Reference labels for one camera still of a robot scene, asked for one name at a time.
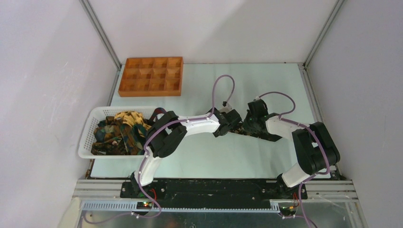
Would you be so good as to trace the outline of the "black gold floral tie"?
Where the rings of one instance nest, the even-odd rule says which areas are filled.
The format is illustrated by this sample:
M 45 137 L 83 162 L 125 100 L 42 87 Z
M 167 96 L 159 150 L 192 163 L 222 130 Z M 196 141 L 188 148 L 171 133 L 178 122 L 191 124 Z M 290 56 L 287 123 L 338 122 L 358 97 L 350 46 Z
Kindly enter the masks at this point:
M 241 123 L 238 123 L 236 125 L 235 129 L 230 130 L 230 133 L 235 133 L 235 134 L 244 135 L 244 136 L 250 136 L 250 137 L 266 140 L 269 142 L 277 142 L 278 140 L 280 140 L 282 138 L 279 135 L 270 134 L 268 132 L 257 132 L 257 133 L 248 132 L 243 128 Z

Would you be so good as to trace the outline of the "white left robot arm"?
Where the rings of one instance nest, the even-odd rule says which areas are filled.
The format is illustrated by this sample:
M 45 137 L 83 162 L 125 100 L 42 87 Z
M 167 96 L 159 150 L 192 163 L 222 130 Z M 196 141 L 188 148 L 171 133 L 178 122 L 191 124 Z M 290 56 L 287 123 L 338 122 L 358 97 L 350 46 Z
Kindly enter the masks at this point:
M 131 175 L 132 192 L 139 198 L 148 196 L 162 159 L 170 156 L 186 136 L 200 133 L 224 136 L 240 122 L 241 116 L 236 110 L 221 112 L 214 108 L 197 116 L 178 116 L 168 111 L 147 131 L 144 158 Z

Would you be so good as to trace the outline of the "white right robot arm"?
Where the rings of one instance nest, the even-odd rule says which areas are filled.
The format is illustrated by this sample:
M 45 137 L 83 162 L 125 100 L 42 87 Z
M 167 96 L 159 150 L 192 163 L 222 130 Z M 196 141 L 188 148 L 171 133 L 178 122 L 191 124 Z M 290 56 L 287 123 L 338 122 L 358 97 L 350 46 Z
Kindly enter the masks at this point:
M 297 163 L 277 177 L 276 191 L 284 199 L 295 193 L 295 186 L 316 174 L 328 173 L 330 166 L 340 161 L 340 153 L 324 123 L 306 125 L 277 113 L 270 114 L 261 99 L 248 103 L 242 129 L 246 134 L 266 141 L 287 139 L 293 142 Z

